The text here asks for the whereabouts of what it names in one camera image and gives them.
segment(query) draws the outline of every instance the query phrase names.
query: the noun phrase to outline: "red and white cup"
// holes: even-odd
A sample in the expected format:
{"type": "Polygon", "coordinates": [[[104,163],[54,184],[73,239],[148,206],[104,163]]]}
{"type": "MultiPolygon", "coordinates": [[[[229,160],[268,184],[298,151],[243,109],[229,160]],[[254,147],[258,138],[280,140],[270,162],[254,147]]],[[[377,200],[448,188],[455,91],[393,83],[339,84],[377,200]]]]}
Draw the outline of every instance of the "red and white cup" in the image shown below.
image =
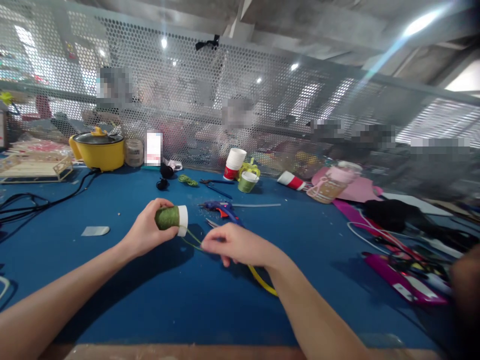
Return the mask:
{"type": "Polygon", "coordinates": [[[228,158],[226,159],[225,171],[223,172],[223,178],[225,180],[234,180],[235,176],[242,167],[247,152],[237,147],[230,149],[228,158]]]}
{"type": "Polygon", "coordinates": [[[227,162],[225,165],[225,171],[223,172],[223,178],[225,180],[235,180],[235,177],[237,176],[237,173],[239,172],[241,167],[242,165],[235,166],[227,162]]]}
{"type": "Polygon", "coordinates": [[[276,182],[297,191],[302,190],[306,185],[305,181],[299,179],[289,171],[284,171],[276,182]]]}

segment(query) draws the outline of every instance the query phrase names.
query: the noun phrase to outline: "plastic bottle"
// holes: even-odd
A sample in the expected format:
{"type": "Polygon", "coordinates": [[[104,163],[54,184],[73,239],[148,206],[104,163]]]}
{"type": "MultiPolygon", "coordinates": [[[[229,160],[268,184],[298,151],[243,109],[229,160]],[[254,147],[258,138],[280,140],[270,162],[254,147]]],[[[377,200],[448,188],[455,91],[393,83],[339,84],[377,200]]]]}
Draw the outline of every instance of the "plastic bottle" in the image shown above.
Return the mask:
{"type": "Polygon", "coordinates": [[[345,188],[362,173],[362,167],[353,162],[340,161],[331,167],[324,177],[306,194],[323,204],[330,204],[345,188]]]}

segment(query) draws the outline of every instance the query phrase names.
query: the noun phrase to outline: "green cup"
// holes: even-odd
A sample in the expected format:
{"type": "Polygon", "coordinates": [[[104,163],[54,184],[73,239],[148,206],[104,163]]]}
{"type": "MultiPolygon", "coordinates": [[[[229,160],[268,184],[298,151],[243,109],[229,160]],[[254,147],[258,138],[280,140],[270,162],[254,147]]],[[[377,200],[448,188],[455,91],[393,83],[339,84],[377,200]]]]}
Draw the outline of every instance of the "green cup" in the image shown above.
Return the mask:
{"type": "Polygon", "coordinates": [[[259,179],[260,178],[253,172],[242,172],[240,181],[238,182],[238,190],[240,190],[242,193],[251,192],[255,184],[259,182],[259,179]]]}

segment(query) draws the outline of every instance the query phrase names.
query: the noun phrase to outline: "black ball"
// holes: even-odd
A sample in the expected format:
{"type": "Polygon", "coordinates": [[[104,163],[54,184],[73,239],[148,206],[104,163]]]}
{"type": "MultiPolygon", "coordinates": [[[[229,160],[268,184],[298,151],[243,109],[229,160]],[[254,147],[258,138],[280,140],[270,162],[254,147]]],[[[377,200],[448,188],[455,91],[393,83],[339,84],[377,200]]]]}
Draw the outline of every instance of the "black ball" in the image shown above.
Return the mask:
{"type": "Polygon", "coordinates": [[[158,190],[165,190],[168,185],[169,182],[166,179],[161,179],[159,182],[156,183],[156,188],[158,190]]]}
{"type": "Polygon", "coordinates": [[[171,166],[162,164],[160,166],[160,174],[162,178],[170,179],[174,175],[174,170],[172,169],[171,166]]]}

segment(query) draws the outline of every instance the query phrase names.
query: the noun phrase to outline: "glass jar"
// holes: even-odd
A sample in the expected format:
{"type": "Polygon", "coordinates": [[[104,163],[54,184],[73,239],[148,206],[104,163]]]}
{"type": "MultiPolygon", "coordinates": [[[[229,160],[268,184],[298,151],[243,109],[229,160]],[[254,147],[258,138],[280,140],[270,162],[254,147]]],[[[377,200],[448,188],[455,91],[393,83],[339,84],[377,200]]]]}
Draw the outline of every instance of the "glass jar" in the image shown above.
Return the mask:
{"type": "Polygon", "coordinates": [[[132,168],[142,166],[144,163],[144,143],[141,140],[125,140],[125,162],[132,168]]]}
{"type": "Polygon", "coordinates": [[[362,173],[362,167],[353,162],[340,161],[332,166],[320,181],[306,194],[323,204],[330,204],[362,173]]]}

